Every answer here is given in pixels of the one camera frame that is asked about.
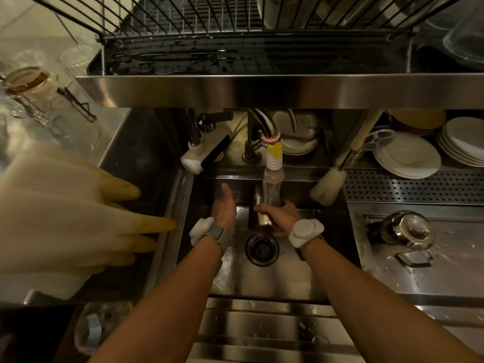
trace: wire dish rack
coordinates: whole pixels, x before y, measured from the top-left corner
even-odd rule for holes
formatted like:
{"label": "wire dish rack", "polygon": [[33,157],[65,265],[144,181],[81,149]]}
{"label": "wire dish rack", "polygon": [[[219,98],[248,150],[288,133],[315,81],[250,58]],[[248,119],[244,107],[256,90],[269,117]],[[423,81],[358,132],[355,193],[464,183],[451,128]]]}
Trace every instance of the wire dish rack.
{"label": "wire dish rack", "polygon": [[33,1],[98,35],[88,74],[196,75],[406,72],[414,27],[459,0]]}

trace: stack of plates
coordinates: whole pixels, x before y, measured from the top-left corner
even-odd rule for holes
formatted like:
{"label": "stack of plates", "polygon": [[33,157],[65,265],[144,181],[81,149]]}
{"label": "stack of plates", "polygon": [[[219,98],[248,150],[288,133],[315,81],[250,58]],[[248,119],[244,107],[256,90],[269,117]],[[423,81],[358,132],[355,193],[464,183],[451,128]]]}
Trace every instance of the stack of plates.
{"label": "stack of plates", "polygon": [[456,117],[444,125],[437,142],[458,162],[484,168],[484,119]]}
{"label": "stack of plates", "polygon": [[446,120],[444,111],[430,109],[392,110],[391,115],[394,128],[419,136],[432,134]]}
{"label": "stack of plates", "polygon": [[393,141],[373,151],[373,155],[383,168],[403,178],[426,178],[440,168],[437,149],[427,140],[409,133],[395,133]]}

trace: brush handle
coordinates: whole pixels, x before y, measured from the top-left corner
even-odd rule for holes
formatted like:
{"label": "brush handle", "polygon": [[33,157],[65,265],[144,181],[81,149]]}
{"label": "brush handle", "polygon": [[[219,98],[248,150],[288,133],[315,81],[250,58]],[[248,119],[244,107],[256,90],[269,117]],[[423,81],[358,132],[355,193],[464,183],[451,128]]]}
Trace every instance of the brush handle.
{"label": "brush handle", "polygon": [[370,133],[371,129],[378,121],[380,116],[383,114],[383,109],[370,109],[365,113],[366,113],[365,121],[363,122],[363,125],[360,128],[360,131],[358,131],[355,138],[349,145],[349,148],[355,152],[360,150],[360,148],[363,146],[363,143],[365,142],[366,137],[368,136],[368,134]]}

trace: drain strainer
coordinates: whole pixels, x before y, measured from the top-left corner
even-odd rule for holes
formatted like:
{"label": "drain strainer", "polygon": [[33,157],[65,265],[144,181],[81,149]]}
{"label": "drain strainer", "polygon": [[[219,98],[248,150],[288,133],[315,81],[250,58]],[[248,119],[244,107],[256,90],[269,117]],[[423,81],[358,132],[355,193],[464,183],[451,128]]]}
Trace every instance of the drain strainer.
{"label": "drain strainer", "polygon": [[279,244],[271,234],[252,234],[245,243],[245,255],[256,266],[269,266],[279,257]]}

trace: drying rack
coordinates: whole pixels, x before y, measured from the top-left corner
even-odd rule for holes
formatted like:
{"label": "drying rack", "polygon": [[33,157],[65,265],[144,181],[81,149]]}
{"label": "drying rack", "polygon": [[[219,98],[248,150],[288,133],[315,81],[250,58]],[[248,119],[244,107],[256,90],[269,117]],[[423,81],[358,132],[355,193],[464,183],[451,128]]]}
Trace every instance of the drying rack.
{"label": "drying rack", "polygon": [[[302,26],[305,0],[292,0],[293,19],[284,28],[284,4],[291,0],[272,0],[279,5],[274,29],[262,22],[267,0],[260,12],[256,0],[33,1],[97,35],[101,51],[77,79],[101,105],[484,105],[475,89],[481,74],[452,75],[459,86],[471,81],[469,93],[440,92],[445,82],[426,76],[412,54],[419,25],[459,0],[317,0]],[[370,87],[372,95],[365,91]]]}

